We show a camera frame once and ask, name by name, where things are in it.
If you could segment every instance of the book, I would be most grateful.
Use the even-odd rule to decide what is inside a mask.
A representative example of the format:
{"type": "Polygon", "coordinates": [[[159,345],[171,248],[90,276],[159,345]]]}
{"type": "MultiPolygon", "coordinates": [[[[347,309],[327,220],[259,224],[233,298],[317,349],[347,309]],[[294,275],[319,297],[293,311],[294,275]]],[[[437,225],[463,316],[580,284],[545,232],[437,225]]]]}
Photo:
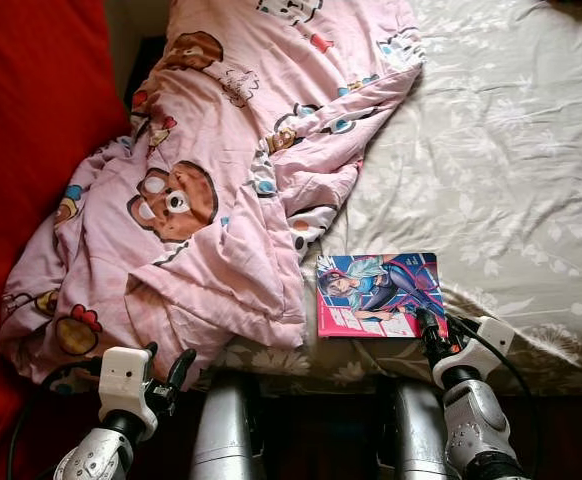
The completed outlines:
{"type": "Polygon", "coordinates": [[[427,308],[447,336],[433,253],[318,257],[318,336],[416,338],[427,308]]]}

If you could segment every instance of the silver metal cylinder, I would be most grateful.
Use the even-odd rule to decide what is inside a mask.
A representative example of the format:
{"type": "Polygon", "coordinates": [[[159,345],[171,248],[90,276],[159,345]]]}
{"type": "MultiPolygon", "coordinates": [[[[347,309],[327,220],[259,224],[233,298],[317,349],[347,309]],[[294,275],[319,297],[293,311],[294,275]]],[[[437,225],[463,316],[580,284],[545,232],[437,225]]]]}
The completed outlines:
{"type": "Polygon", "coordinates": [[[422,382],[400,381],[395,415],[395,479],[459,480],[445,461],[447,429],[435,389],[422,382]]]}
{"type": "Polygon", "coordinates": [[[247,389],[238,374],[220,374],[202,410],[192,480],[253,480],[251,439],[247,416],[247,389]]]}

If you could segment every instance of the pink blanket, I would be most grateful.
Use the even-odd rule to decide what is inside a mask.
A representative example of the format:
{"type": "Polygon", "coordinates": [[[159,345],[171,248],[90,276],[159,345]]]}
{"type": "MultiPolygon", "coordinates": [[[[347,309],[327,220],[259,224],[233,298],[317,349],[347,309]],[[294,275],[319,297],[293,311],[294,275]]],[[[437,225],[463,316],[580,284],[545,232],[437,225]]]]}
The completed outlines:
{"type": "Polygon", "coordinates": [[[233,335],[301,344],[298,260],[421,64],[402,0],[174,2],[133,138],[84,160],[9,277],[2,353],[41,382],[150,341],[164,377],[192,347],[190,386],[233,335]]]}

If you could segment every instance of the beige bedsheet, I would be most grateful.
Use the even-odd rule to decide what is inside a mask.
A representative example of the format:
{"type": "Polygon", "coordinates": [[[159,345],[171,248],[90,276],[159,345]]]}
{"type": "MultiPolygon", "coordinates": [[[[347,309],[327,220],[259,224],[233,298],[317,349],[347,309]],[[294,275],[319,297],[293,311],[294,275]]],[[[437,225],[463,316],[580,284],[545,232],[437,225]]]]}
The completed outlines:
{"type": "MultiPolygon", "coordinates": [[[[303,263],[306,345],[236,339],[217,364],[273,374],[270,393],[362,391],[377,373],[429,378],[418,342],[318,340],[314,275],[318,253],[432,251],[449,311],[513,325],[509,358],[535,392],[582,393],[582,7],[412,4],[428,64],[303,263]]],[[[519,391],[502,368],[490,383],[519,391]]]]}

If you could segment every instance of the red cushion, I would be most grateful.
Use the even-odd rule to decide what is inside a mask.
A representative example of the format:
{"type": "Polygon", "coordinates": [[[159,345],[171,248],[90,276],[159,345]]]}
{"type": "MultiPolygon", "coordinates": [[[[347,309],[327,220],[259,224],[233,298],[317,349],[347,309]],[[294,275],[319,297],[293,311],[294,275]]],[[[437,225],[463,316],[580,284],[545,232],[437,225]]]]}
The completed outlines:
{"type": "MultiPolygon", "coordinates": [[[[0,294],[76,165],[127,131],[103,2],[0,0],[0,294]]],[[[0,478],[25,396],[24,382],[1,362],[0,478]]]]}

